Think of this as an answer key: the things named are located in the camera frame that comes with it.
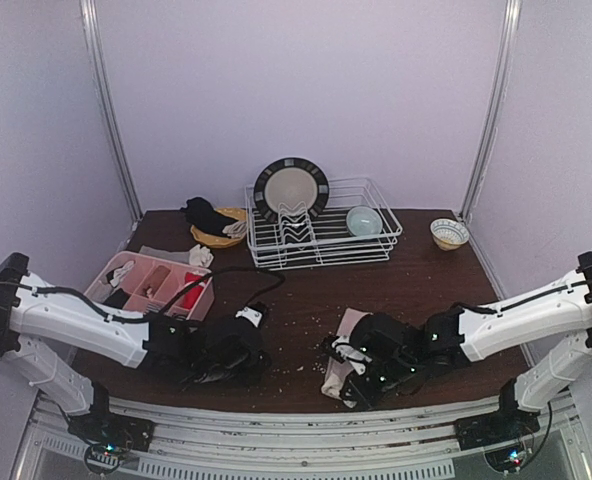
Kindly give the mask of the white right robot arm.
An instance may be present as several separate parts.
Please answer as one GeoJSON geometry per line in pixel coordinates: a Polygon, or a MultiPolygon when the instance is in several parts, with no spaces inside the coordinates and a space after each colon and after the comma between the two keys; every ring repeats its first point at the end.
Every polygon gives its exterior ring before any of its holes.
{"type": "Polygon", "coordinates": [[[554,334],[565,337],[508,382],[502,409],[536,414],[592,365],[592,251],[544,287],[487,305],[456,302],[420,326],[347,309],[337,333],[321,343],[329,357],[321,391],[349,408],[372,409],[389,391],[415,392],[430,379],[554,334]]]}

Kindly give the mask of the aluminium front rail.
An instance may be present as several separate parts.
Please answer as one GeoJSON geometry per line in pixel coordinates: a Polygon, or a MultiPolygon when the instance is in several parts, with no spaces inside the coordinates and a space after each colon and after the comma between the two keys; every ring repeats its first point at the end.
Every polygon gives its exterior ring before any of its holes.
{"type": "MultiPolygon", "coordinates": [[[[543,449],[519,475],[495,472],[486,448],[459,448],[454,422],[497,400],[365,413],[227,413],[112,399],[118,413],[153,421],[149,451],[107,479],[592,479],[592,457],[572,396],[551,401],[543,449]]],[[[86,444],[40,395],[10,479],[102,479],[86,444]]]]}

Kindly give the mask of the light blue bowl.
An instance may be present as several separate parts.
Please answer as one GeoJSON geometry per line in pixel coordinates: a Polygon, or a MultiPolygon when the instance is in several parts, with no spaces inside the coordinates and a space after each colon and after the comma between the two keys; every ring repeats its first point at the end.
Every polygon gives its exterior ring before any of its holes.
{"type": "Polygon", "coordinates": [[[366,206],[356,206],[347,213],[346,226],[352,236],[363,237],[380,234],[383,223],[376,210],[366,206]]]}

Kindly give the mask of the right aluminium frame post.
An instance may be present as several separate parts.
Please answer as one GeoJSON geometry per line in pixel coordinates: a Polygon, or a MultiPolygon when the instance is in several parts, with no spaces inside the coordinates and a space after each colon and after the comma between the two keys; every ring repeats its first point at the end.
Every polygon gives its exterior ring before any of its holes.
{"type": "Polygon", "coordinates": [[[474,210],[482,192],[487,168],[492,158],[498,124],[507,95],[522,6],[523,2],[520,0],[507,0],[505,2],[491,93],[473,169],[460,209],[460,218],[465,224],[472,221],[474,210]]]}

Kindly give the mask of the red rolled cloth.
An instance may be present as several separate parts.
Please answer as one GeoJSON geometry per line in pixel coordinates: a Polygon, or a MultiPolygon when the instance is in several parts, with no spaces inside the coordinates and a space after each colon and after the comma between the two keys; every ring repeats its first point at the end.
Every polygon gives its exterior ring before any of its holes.
{"type": "Polygon", "coordinates": [[[208,281],[204,280],[200,275],[192,272],[186,272],[184,275],[184,280],[187,285],[200,280],[200,283],[198,283],[195,287],[186,292],[182,298],[181,306],[184,309],[191,310],[197,303],[200,296],[202,295],[202,292],[207,287],[208,281]]]}

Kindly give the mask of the white sock in box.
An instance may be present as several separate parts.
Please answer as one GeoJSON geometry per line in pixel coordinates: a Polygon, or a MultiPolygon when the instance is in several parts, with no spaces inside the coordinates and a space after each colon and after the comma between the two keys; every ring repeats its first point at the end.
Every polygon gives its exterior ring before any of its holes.
{"type": "Polygon", "coordinates": [[[122,266],[109,271],[105,276],[107,284],[110,285],[112,288],[117,288],[133,269],[134,265],[135,262],[130,260],[122,266]]]}

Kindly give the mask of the yellow plate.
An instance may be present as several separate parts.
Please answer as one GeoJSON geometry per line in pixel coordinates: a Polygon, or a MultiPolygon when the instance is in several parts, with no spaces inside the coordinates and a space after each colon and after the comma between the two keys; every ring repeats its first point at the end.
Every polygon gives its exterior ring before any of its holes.
{"type": "Polygon", "coordinates": [[[193,239],[211,249],[225,249],[242,243],[247,237],[246,211],[238,207],[218,207],[215,212],[232,220],[232,223],[219,220],[214,225],[203,228],[192,225],[189,232],[193,239]]]}

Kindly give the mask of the patterned ceramic bowl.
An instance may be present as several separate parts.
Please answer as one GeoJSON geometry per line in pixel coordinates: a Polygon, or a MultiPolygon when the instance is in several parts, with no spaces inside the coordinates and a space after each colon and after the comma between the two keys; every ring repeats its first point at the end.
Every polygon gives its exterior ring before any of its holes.
{"type": "Polygon", "coordinates": [[[457,250],[470,240],[470,233],[465,225],[448,218],[432,221],[430,232],[434,243],[442,251],[457,250]]]}

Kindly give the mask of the left aluminium frame post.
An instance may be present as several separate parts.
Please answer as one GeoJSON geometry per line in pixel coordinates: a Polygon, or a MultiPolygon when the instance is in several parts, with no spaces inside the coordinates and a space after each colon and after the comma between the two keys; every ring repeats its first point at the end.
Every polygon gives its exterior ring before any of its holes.
{"type": "Polygon", "coordinates": [[[128,166],[113,104],[107,68],[105,65],[96,2],[93,0],[81,0],[79,6],[82,15],[86,49],[92,68],[101,116],[109,141],[112,159],[132,222],[138,223],[143,218],[143,211],[128,166]]]}

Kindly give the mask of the black rimmed beige plate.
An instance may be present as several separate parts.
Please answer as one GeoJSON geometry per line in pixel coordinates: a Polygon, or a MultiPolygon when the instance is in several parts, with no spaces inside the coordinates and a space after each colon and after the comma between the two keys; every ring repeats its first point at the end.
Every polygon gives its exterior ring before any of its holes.
{"type": "Polygon", "coordinates": [[[263,169],[253,186],[253,201],[260,216],[277,223],[280,213],[304,209],[312,218],[325,210],[330,185],[323,170],[310,160],[286,157],[263,169]]]}

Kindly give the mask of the aluminium frame post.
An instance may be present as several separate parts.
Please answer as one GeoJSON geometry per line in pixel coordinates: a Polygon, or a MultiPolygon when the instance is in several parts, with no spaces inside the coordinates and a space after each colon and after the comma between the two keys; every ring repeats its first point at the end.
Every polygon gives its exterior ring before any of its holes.
{"type": "Polygon", "coordinates": [[[460,218],[465,224],[472,221],[474,210],[482,192],[487,168],[492,158],[498,124],[507,95],[522,6],[523,2],[520,0],[507,0],[505,2],[491,93],[473,169],[460,209],[460,218]]]}
{"type": "Polygon", "coordinates": [[[82,15],[86,49],[92,68],[101,116],[109,141],[112,159],[132,222],[138,223],[143,218],[143,211],[128,166],[113,104],[107,68],[105,65],[96,2],[93,0],[81,0],[79,6],[82,15]]]}

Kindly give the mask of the pink white underwear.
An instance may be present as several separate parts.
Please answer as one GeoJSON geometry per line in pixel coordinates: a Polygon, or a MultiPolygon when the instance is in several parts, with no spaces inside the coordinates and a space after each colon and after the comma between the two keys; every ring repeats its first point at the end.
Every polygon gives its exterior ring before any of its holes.
{"type": "Polygon", "coordinates": [[[373,359],[363,349],[356,349],[350,343],[355,329],[366,326],[364,319],[371,316],[371,312],[347,308],[336,333],[321,342],[328,363],[320,391],[354,410],[371,410],[374,403],[373,359]]]}

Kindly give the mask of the pink plastic organizer box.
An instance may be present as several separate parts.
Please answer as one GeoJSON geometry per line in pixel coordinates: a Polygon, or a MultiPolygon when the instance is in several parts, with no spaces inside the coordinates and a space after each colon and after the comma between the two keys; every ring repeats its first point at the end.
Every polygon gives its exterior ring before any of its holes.
{"type": "MultiPolygon", "coordinates": [[[[165,261],[135,252],[122,251],[109,260],[101,273],[86,289],[85,295],[91,300],[103,304],[103,301],[115,290],[123,289],[130,295],[130,299],[123,310],[141,313],[155,312],[160,310],[187,285],[184,280],[186,272],[198,274],[203,278],[209,270],[183,263],[165,261]],[[117,288],[108,285],[105,279],[106,274],[130,260],[134,261],[135,265],[121,284],[117,288]]],[[[207,279],[207,281],[207,287],[191,310],[184,309],[181,306],[184,294],[170,307],[167,314],[187,320],[204,320],[214,302],[212,281],[210,279],[207,279]]]]}

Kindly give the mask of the black sock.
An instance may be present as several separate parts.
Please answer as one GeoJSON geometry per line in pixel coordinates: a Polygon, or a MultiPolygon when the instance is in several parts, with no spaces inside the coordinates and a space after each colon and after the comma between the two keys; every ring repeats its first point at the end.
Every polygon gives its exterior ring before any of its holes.
{"type": "Polygon", "coordinates": [[[212,204],[202,197],[187,200],[180,211],[191,226],[203,233],[219,237],[225,237],[222,230],[226,225],[237,222],[235,218],[217,212],[212,204]]]}

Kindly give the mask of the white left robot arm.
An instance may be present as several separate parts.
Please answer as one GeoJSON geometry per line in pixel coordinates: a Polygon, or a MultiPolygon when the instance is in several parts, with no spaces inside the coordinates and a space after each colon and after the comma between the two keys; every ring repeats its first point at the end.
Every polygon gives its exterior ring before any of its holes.
{"type": "Polygon", "coordinates": [[[215,273],[155,257],[115,255],[86,292],[52,285],[10,254],[0,264],[0,359],[69,415],[99,410],[103,385],[50,349],[67,344],[181,387],[254,379],[268,357],[256,296],[233,314],[210,320],[215,273]]]}

